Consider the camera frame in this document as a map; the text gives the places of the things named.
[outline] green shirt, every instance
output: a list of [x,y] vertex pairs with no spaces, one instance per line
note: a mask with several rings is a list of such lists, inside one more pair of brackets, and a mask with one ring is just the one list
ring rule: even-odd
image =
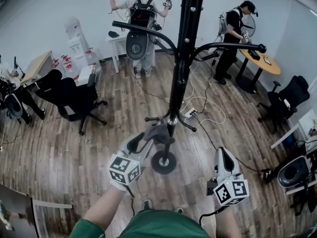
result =
[[[97,225],[79,220],[69,238],[104,238]],[[172,211],[149,210],[132,218],[119,238],[209,238],[192,219]]]

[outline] white cable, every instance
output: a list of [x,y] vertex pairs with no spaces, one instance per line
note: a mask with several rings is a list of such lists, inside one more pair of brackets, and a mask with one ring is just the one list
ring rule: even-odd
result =
[[187,99],[189,99],[189,98],[191,98],[193,95],[194,95],[194,86],[193,86],[193,83],[192,83],[192,75],[193,75],[193,73],[195,72],[195,70],[198,68],[198,61],[197,61],[197,65],[196,65],[196,68],[192,71],[192,73],[190,74],[190,76],[189,76],[189,80],[190,80],[190,83],[191,83],[191,85],[192,85],[192,88],[193,88],[193,93],[192,93],[192,95],[191,96],[189,96],[189,97],[187,97],[187,98],[185,98],[183,101],[185,101],[185,100],[187,100]]
[[189,100],[189,102],[186,104],[186,106],[180,111],[180,113],[183,112],[185,110],[185,108],[187,108],[188,104],[192,101],[192,99],[204,99],[204,100],[209,101],[210,103],[216,105],[217,108],[219,108],[219,110],[223,113],[223,116],[224,116],[223,122],[217,122],[217,121],[214,121],[214,120],[211,120],[211,119],[205,119],[196,128],[198,128],[206,120],[212,121],[212,122],[217,123],[217,124],[224,124],[224,122],[226,121],[226,114],[224,113],[224,111],[215,102],[212,102],[212,101],[206,99],[205,97],[193,97],[193,98],[191,98]]

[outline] white table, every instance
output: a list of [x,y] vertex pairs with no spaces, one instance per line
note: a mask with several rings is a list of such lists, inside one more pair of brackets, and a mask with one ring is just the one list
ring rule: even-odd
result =
[[[300,133],[303,136],[304,140],[313,141],[317,139],[317,136],[310,137],[309,131],[314,126],[314,120],[317,119],[317,116],[313,109],[309,110],[302,118],[299,119],[298,123],[295,124],[284,136],[282,136],[276,143],[271,145],[271,149],[275,148],[277,145],[282,143],[288,136],[290,136],[294,131],[300,129]],[[317,145],[317,142],[311,144],[306,144],[306,151],[309,151]]]
[[[125,30],[124,32],[119,32],[118,37],[111,38],[110,36],[107,36],[107,38],[106,38],[106,41],[111,43],[111,45],[112,45],[112,60],[113,60],[113,64],[114,64],[115,73],[119,73],[119,68],[118,68],[118,64],[117,64],[117,61],[119,61],[118,44],[120,42],[126,41],[128,33],[129,33],[129,31]],[[155,67],[155,56],[153,56],[152,66]]]

